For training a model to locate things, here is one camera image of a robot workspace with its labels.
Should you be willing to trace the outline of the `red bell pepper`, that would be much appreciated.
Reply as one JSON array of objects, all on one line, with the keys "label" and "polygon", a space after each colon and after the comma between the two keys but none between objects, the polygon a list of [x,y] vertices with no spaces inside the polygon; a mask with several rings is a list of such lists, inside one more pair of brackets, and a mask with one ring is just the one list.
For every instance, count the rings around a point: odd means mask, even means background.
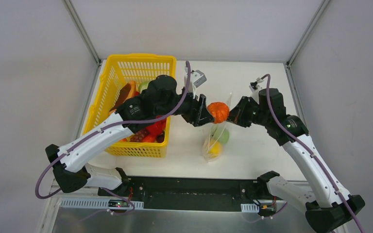
[{"label": "red bell pepper", "polygon": [[154,124],[147,126],[146,129],[149,132],[149,134],[153,136],[158,136],[163,133],[163,131],[166,128],[167,119],[163,119],[160,121],[155,122]]}]

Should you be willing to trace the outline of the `dark purple grapes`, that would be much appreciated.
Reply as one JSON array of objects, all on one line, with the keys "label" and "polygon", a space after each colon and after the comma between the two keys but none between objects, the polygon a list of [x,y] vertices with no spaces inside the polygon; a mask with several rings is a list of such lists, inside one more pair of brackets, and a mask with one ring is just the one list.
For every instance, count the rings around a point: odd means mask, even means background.
[{"label": "dark purple grapes", "polygon": [[[149,135],[149,132],[147,131],[147,129],[143,129],[135,133],[134,135],[132,135],[130,137],[130,142],[142,142],[143,138],[146,137],[147,135]],[[162,134],[157,136],[155,143],[162,143],[164,142],[164,139],[165,139],[165,134],[163,132]]]}]

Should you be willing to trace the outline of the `clear zip top bag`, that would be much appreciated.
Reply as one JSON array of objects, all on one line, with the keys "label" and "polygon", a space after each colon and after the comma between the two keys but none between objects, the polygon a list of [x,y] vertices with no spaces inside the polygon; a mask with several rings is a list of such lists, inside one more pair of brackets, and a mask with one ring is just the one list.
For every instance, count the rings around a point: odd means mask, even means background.
[{"label": "clear zip top bag", "polygon": [[229,141],[230,133],[226,124],[232,96],[233,93],[231,92],[225,101],[217,101],[208,105],[209,113],[214,117],[214,122],[212,122],[208,136],[202,146],[202,156],[207,162],[217,159],[222,154],[223,147]]}]

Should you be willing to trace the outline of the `red tomato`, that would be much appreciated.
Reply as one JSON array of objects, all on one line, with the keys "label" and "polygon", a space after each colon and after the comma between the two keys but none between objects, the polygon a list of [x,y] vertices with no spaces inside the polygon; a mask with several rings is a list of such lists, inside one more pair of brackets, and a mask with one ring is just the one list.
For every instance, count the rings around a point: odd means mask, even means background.
[{"label": "red tomato", "polygon": [[143,143],[154,143],[156,141],[157,135],[149,134],[143,138]]}]

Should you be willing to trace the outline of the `orange pumpkin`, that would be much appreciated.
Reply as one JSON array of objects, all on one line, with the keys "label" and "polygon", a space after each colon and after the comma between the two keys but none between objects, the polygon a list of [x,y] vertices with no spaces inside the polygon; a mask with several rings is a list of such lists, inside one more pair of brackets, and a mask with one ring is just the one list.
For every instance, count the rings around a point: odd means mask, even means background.
[{"label": "orange pumpkin", "polygon": [[224,102],[213,102],[208,105],[207,109],[214,117],[214,124],[223,123],[229,117],[229,106]]}]

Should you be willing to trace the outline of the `green cabbage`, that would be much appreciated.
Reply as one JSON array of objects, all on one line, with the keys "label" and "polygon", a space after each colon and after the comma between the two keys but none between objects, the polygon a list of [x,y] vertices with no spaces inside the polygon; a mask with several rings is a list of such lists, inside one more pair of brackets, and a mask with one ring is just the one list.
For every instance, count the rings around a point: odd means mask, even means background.
[{"label": "green cabbage", "polygon": [[138,92],[141,94],[144,90],[146,90],[149,86],[149,83],[150,83],[150,81],[146,81],[146,82],[141,83],[138,86]]}]

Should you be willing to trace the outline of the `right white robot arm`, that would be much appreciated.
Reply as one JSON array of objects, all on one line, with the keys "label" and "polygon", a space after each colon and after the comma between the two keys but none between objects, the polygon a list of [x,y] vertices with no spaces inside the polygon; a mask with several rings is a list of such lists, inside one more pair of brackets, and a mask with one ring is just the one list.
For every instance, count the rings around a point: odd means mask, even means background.
[{"label": "right white robot arm", "polygon": [[361,195],[352,195],[335,177],[304,123],[287,113],[278,89],[262,89],[251,97],[242,97],[227,120],[245,128],[253,124],[263,126],[294,160],[312,189],[311,193],[305,192],[270,171],[258,178],[259,197],[268,199],[273,195],[285,200],[305,215],[317,233],[329,233],[351,220],[358,221],[357,214],[365,201]]}]

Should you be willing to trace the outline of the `green apple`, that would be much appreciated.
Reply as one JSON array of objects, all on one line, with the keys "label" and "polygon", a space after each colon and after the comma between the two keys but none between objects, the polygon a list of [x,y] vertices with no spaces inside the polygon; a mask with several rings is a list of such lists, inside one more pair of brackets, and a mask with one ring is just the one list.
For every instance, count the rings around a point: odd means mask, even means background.
[{"label": "green apple", "polygon": [[222,145],[225,145],[229,141],[230,133],[226,128],[217,128],[212,133],[212,138],[216,141],[219,141]]}]

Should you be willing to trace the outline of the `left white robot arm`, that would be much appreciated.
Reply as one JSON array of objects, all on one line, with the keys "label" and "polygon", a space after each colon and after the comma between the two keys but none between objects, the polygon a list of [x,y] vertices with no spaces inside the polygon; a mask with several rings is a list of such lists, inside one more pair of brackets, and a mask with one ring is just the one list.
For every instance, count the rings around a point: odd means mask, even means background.
[{"label": "left white robot arm", "polygon": [[111,190],[116,196],[124,196],[129,189],[122,169],[106,169],[88,162],[110,147],[158,120],[181,115],[183,119],[199,127],[213,123],[215,118],[206,106],[206,97],[199,97],[183,90],[176,93],[177,82],[168,75],[160,75],[149,82],[140,95],[127,99],[107,119],[75,141],[58,147],[46,147],[53,174],[60,191],[75,192],[85,186]]}]

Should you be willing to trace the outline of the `papaya slice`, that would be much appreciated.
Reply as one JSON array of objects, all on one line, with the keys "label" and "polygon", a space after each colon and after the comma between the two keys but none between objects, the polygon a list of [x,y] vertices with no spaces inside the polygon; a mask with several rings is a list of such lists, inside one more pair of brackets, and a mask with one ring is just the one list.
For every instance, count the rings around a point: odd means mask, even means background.
[{"label": "papaya slice", "polygon": [[110,116],[114,113],[127,99],[136,96],[137,88],[135,81],[129,81],[120,91],[118,99],[116,100],[114,106],[110,109],[108,115]]}]

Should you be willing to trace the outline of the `yellow lemon fruit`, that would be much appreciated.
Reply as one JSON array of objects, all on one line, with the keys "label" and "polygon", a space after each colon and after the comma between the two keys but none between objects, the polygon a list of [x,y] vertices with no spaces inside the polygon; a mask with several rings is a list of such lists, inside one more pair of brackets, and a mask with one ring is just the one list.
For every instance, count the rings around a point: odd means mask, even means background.
[{"label": "yellow lemon fruit", "polygon": [[211,140],[209,142],[207,157],[214,159],[222,153],[222,144],[219,141]]}]

